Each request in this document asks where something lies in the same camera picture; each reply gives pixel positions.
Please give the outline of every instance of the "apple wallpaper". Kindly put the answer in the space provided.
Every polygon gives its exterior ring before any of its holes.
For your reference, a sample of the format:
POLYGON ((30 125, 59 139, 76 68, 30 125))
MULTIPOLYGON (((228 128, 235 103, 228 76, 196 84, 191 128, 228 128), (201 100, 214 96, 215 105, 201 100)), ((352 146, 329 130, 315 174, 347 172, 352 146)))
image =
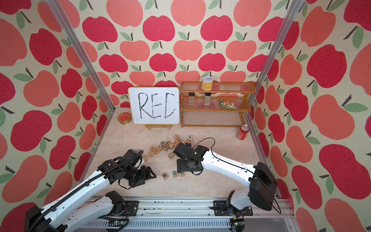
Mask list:
POLYGON ((1 232, 23 231, 29 208, 78 184, 108 119, 52 16, 45 1, 0 3, 1 232))
POLYGON ((371 231, 370 10, 366 0, 307 0, 299 38, 283 43, 251 107, 302 232, 371 231))
MULTIPOLYGON (((65 9, 116 107, 131 86, 182 81, 256 81, 287 13, 288 0, 79 0, 65 9)), ((294 24, 285 40, 299 36, 294 24)))

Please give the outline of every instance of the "spice rack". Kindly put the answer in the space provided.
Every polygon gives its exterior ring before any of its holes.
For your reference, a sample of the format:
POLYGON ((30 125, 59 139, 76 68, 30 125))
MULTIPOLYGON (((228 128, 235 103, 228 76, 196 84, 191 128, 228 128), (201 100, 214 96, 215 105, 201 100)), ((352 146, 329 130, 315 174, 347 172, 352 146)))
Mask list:
POLYGON ((242 124, 245 124, 243 113, 250 112, 250 107, 248 103, 249 94, 255 94, 256 88, 252 81, 250 82, 214 82, 213 88, 210 91, 205 91, 201 89, 201 82, 182 82, 180 87, 181 93, 181 105, 180 105, 180 123, 182 127, 240 127, 242 124), (204 97, 194 97, 194 106, 189 106, 189 92, 195 93, 225 93, 225 94, 244 94, 241 97, 211 97, 210 105, 204 105, 204 97), (223 108, 219 105, 221 99, 227 99, 234 101, 237 105, 237 110, 231 110, 223 108), (209 116, 226 119, 228 117, 239 117, 239 122, 234 122, 232 124, 227 123, 207 123, 209 118, 205 112, 212 112, 209 116), (184 118, 187 117, 187 114, 191 114, 190 118, 194 118, 192 122, 184 122, 184 118), (204 119, 204 122, 195 122, 200 119, 204 119))

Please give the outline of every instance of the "red tin can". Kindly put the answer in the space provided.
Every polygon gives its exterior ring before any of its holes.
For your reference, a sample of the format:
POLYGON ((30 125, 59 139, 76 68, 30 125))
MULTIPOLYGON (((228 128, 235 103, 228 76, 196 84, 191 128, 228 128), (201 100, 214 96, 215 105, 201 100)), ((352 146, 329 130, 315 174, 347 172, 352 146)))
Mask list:
POLYGON ((249 133, 249 127, 248 125, 246 124, 243 124, 240 129, 238 130, 237 132, 237 135, 236 137, 239 139, 239 140, 244 140, 246 138, 246 135, 247 133, 249 133))

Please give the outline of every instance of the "black cable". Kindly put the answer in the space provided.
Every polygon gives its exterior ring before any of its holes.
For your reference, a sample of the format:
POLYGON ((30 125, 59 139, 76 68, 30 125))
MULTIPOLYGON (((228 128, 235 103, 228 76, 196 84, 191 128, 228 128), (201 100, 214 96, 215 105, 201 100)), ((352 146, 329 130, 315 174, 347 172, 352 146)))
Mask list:
MULTIPOLYGON (((221 159, 219 159, 218 157, 216 157, 215 155, 214 155, 214 153, 213 153, 213 146, 215 145, 215 139, 214 138, 212 138, 212 137, 207 137, 207 138, 204 138, 203 140, 201 140, 201 141, 199 141, 197 144, 199 144, 200 142, 202 142, 202 141, 204 141, 205 139, 208 139, 208 138, 211 138, 211 139, 213 139, 214 140, 214 144, 211 146, 211 148, 210 148, 210 151, 211 151, 211 154, 217 159, 217 160, 220 160, 220 161, 223 161, 223 162, 225 162, 225 163, 227 163, 227 164, 230 164, 230 165, 233 165, 233 166, 235 166, 235 167, 238 167, 238 168, 240 168, 240 169, 244 169, 244 168, 242 168, 242 167, 240 167, 240 166, 237 166, 237 165, 234 165, 234 164, 231 164, 231 163, 229 163, 229 162, 227 162, 227 161, 225 161, 225 160, 221 160, 221 159)), ((255 173, 253 173, 252 171, 250 171, 249 169, 244 169, 244 170, 247 170, 247 171, 249 171, 249 172, 251 172, 252 174, 253 174, 253 176, 255 176, 264 186, 265 186, 265 188, 268 190, 268 192, 269 192, 269 194, 271 195, 271 197, 273 198, 273 200, 275 200, 275 202, 276 202, 276 204, 277 204, 277 206, 278 206, 278 209, 279 209, 279 211, 276 209, 276 207, 274 207, 274 205, 273 204, 271 204, 272 205, 272 207, 279 213, 279 214, 282 214, 282 211, 281 211, 281 208, 279 207, 279 205, 278 205, 278 203, 277 203, 277 201, 276 201, 276 199, 275 199, 275 197, 270 193, 270 191, 269 191, 269 188, 265 185, 265 183, 260 179, 260 177, 259 176, 257 176, 257 175, 255 175, 255 173)))
POLYGON ((30 226, 28 232, 32 232, 32 231, 35 229, 36 225, 39 223, 39 221, 40 221, 40 220, 41 220, 41 219, 42 219, 42 218, 43 218, 47 213, 49 213, 49 212, 52 211, 53 209, 57 208, 57 206, 59 206, 60 204, 62 204, 62 202, 64 202, 64 201, 67 200, 68 198, 70 198, 72 195, 74 195, 75 193, 77 193, 77 192, 78 192, 79 190, 81 190, 83 187, 85 187, 85 186, 89 186, 89 183, 90 183, 90 182, 92 182, 92 181, 98 179, 98 178, 101 177, 101 176, 106 175, 108 172, 110 172, 110 171, 112 171, 112 170, 114 170, 114 169, 116 169, 116 168, 119 168, 119 167, 123 166, 124 164, 127 164, 128 162, 130 162, 130 161, 136 159, 138 156, 140 156, 140 155, 138 154, 138 155, 134 156, 133 158, 131 158, 131 159, 129 159, 129 160, 127 160, 127 161, 125 161, 125 162, 123 162, 123 163, 117 165, 116 167, 113 167, 113 168, 111 168, 111 169, 109 169, 109 170, 107 170, 107 171, 105 171, 105 172, 103 172, 103 173, 101 173, 101 174, 96 175, 95 177, 91 178, 90 180, 86 181, 85 183, 83 183, 82 185, 80 185, 79 187, 77 187, 75 190, 73 190, 72 192, 70 192, 67 196, 63 197, 60 201, 58 201, 58 202, 55 203, 53 206, 51 206, 50 208, 48 208, 45 212, 43 212, 43 213, 42 213, 42 214, 41 214, 41 215, 40 215, 40 216, 39 216, 39 217, 34 221, 34 223, 32 223, 32 225, 30 226))
POLYGON ((127 190, 131 189, 131 187, 132 187, 132 186, 130 186, 130 188, 125 188, 124 186, 122 186, 122 185, 120 184, 120 180, 118 180, 118 185, 119 185, 121 188, 124 188, 124 189, 127 189, 127 190))

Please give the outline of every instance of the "beige floor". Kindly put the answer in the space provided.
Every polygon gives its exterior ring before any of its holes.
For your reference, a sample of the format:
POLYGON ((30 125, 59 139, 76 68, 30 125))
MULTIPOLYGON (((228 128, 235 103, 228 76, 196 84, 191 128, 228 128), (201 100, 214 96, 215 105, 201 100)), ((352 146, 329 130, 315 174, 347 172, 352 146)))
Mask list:
MULTIPOLYGON (((129 108, 116 109, 89 167, 87 176, 92 174, 105 160, 122 156, 128 149, 139 148, 144 150, 144 154, 147 154, 151 145, 158 145, 160 141, 164 140, 173 141, 175 134, 179 134, 182 140, 185 140, 187 135, 192 135, 194 144, 206 137, 213 137, 216 140, 213 151, 216 153, 247 164, 257 164, 259 161, 250 133, 245 140, 238 140, 236 138, 238 128, 181 128, 180 125, 175 125, 171 130, 166 128, 147 130, 144 125, 136 125, 133 122, 121 125, 117 121, 117 116, 120 113, 128 111, 130 112, 129 108)), ((206 147, 211 147, 212 144, 213 140, 211 139, 200 143, 206 147)), ((107 192, 115 190, 122 196, 227 197, 230 191, 243 188, 237 181, 210 170, 204 170, 199 176, 194 176, 191 173, 186 173, 185 177, 173 178, 170 176, 164 181, 161 177, 162 173, 166 172, 171 175, 171 172, 177 169, 176 157, 170 160, 167 156, 169 151, 162 151, 144 163, 152 168, 157 178, 129 190, 121 188, 115 182, 97 195, 105 195, 107 192)), ((128 186, 127 184, 127 180, 121 181, 121 185, 128 186)))

